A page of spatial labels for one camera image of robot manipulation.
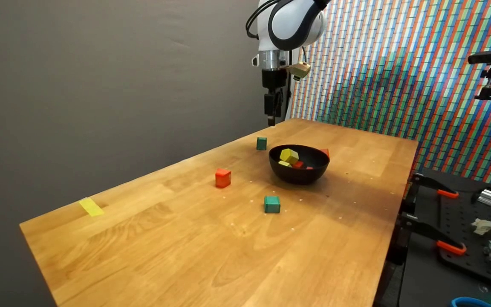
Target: orange block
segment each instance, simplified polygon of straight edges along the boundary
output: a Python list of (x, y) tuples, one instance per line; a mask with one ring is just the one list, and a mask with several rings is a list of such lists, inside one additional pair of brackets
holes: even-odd
[(302, 161), (297, 161), (297, 163), (293, 165), (293, 168), (301, 168), (303, 165), (304, 163)]
[(232, 172), (228, 169), (218, 168), (215, 172), (215, 186), (224, 188), (230, 185)]

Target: wooden tabletop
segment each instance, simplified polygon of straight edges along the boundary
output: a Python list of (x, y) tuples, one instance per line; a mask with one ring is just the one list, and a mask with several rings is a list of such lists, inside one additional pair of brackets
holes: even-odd
[[(326, 173), (283, 183), (282, 144), (329, 148)], [(75, 202), (20, 227), (59, 306), (370, 307), (416, 147), (288, 120), (92, 196), (102, 215)]]

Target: gray wall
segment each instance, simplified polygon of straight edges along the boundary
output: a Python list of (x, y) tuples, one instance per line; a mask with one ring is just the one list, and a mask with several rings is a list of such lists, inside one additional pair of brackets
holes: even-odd
[(50, 301), (20, 222), (266, 126), (256, 6), (0, 1), (0, 306)]

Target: striped backdrop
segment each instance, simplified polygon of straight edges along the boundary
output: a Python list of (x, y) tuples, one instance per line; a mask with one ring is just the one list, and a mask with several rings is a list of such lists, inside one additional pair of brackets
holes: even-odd
[(474, 99), (491, 0), (333, 0), (292, 117), (420, 141), (415, 169), (491, 182), (491, 101)]

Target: green block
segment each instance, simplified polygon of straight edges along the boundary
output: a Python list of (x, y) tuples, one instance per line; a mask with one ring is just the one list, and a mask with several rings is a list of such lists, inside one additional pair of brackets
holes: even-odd
[(279, 197), (265, 196), (265, 213), (279, 213), (279, 210)]
[(257, 138), (257, 150), (266, 150), (266, 138)]

